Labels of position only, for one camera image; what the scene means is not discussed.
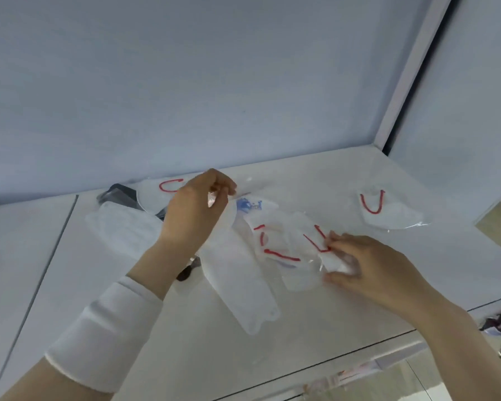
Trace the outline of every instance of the hand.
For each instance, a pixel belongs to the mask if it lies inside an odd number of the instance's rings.
[[[358,276],[328,273],[325,280],[357,292],[413,323],[441,295],[421,276],[405,255],[369,236],[338,235],[326,240],[334,252],[354,256]]]
[[[207,240],[237,185],[215,169],[189,180],[179,189],[167,208],[160,241],[190,258]],[[208,208],[208,193],[216,192]]]

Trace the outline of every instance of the white face mask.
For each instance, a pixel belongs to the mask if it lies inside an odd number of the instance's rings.
[[[358,193],[362,217],[368,225],[382,229],[406,229],[426,225],[423,213],[408,207],[384,189],[370,189]]]

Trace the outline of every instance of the white sleeve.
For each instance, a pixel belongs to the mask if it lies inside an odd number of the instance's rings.
[[[160,315],[163,302],[129,277],[86,307],[47,350],[53,367],[97,391],[119,391]]]

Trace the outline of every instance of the person's right hand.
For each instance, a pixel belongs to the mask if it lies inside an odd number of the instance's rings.
[[[331,231],[326,243],[336,253],[354,256],[361,269],[357,276],[328,273],[326,281],[357,292],[409,322],[440,296],[405,255],[369,236]]]

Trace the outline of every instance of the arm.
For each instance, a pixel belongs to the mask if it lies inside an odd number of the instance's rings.
[[[214,169],[190,180],[169,203],[160,238],[127,276],[163,299],[189,258],[212,232],[235,188],[230,178]],[[217,198],[208,208],[208,192],[214,191]],[[0,401],[108,401],[112,397],[112,393],[71,380],[42,358]]]
[[[501,360],[469,314],[431,287],[405,255],[367,236],[331,232],[327,242],[356,257],[361,274],[325,279],[411,323],[427,341],[454,401],[501,401]]]

